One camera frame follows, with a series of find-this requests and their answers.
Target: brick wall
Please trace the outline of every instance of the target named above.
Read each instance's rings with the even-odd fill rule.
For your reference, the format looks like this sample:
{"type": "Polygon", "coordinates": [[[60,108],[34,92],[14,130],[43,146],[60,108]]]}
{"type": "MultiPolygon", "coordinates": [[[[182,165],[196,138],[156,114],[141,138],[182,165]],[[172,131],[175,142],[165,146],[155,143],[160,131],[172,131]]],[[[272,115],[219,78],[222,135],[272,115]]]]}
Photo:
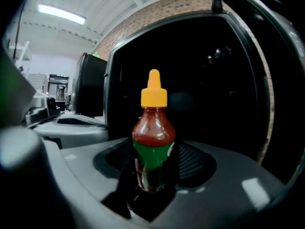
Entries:
{"type": "Polygon", "coordinates": [[[102,40],[97,48],[101,59],[108,61],[110,50],[121,40],[164,18],[199,10],[210,10],[212,0],[161,0],[124,20],[102,40]]]}
{"type": "MultiPolygon", "coordinates": [[[[129,37],[130,35],[134,34],[138,30],[155,23],[159,20],[165,19],[167,17],[191,12],[191,11],[199,11],[199,10],[210,10],[212,5],[212,0],[161,0],[156,3],[153,3],[138,12],[134,13],[132,16],[124,20],[121,24],[119,24],[116,28],[114,28],[100,43],[97,48],[97,51],[100,55],[100,58],[104,60],[108,60],[110,50],[121,40],[129,37]]],[[[232,11],[226,4],[223,4],[224,9],[228,11],[232,11]]],[[[274,102],[274,93],[273,93],[273,85],[270,76],[270,71],[265,60],[264,54],[252,34],[251,30],[248,26],[243,22],[239,16],[237,16],[241,26],[243,26],[246,31],[250,34],[251,38],[253,39],[258,51],[261,55],[262,61],[264,63],[264,67],[267,73],[268,78],[268,85],[270,91],[270,105],[271,105],[271,112],[270,112],[270,122],[269,122],[269,130],[268,130],[268,137],[266,140],[266,144],[261,150],[261,154],[258,158],[259,163],[262,162],[266,151],[269,146],[272,129],[273,129],[273,122],[274,122],[274,115],[275,115],[275,102],[274,102]]]]}

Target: appliance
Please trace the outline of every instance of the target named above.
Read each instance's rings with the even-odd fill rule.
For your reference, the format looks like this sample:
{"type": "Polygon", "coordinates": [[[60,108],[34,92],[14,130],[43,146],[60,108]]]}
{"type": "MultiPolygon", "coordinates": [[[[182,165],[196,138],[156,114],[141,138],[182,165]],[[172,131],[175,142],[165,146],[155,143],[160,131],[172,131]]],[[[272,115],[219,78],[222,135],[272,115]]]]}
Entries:
{"type": "Polygon", "coordinates": [[[65,86],[58,85],[56,90],[56,100],[57,101],[65,101],[65,86]]]}
{"type": "Polygon", "coordinates": [[[47,93],[48,78],[45,74],[29,74],[28,81],[39,93],[47,93]]]}
{"type": "Polygon", "coordinates": [[[67,95],[69,85],[69,77],[63,74],[50,74],[49,76],[49,86],[48,93],[49,96],[54,97],[57,100],[57,92],[59,86],[64,87],[64,95],[67,95]]]}
{"type": "Polygon", "coordinates": [[[104,78],[107,62],[88,53],[79,59],[72,84],[71,110],[75,114],[103,116],[104,78]]]}
{"type": "Polygon", "coordinates": [[[55,99],[37,91],[24,116],[23,124],[28,128],[32,128],[60,114],[61,110],[57,106],[55,99]]]}

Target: white wall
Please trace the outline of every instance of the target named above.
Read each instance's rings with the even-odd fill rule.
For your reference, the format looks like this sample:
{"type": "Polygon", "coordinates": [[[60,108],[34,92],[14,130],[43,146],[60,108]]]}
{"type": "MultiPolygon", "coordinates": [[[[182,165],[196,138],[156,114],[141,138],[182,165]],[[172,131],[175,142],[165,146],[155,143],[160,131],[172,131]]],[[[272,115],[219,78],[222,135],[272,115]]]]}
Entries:
{"type": "Polygon", "coordinates": [[[48,79],[50,74],[69,76],[68,94],[70,94],[77,61],[78,59],[62,55],[33,54],[32,61],[24,62],[22,66],[26,70],[29,65],[29,74],[45,74],[48,79]]]}

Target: black door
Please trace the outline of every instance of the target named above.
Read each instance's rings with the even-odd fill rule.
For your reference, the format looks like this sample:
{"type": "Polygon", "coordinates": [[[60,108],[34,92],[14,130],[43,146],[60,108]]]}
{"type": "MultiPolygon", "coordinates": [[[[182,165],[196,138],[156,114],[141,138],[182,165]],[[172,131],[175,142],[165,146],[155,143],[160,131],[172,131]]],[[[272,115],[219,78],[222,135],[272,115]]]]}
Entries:
{"type": "MultiPolygon", "coordinates": [[[[221,0],[214,1],[215,12],[221,0]]],[[[274,126],[262,165],[288,182],[304,152],[305,50],[279,0],[222,0],[248,25],[263,50],[274,88],[274,126]]]]}

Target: black panel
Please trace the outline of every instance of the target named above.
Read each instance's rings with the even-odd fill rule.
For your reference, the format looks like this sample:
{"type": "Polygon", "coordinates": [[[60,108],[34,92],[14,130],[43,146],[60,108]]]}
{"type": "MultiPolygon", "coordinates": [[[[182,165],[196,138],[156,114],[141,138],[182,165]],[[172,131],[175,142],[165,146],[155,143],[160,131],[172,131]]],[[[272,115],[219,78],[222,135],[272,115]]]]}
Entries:
{"type": "Polygon", "coordinates": [[[104,75],[107,62],[84,53],[75,68],[72,111],[86,116],[103,115],[104,75]]]}

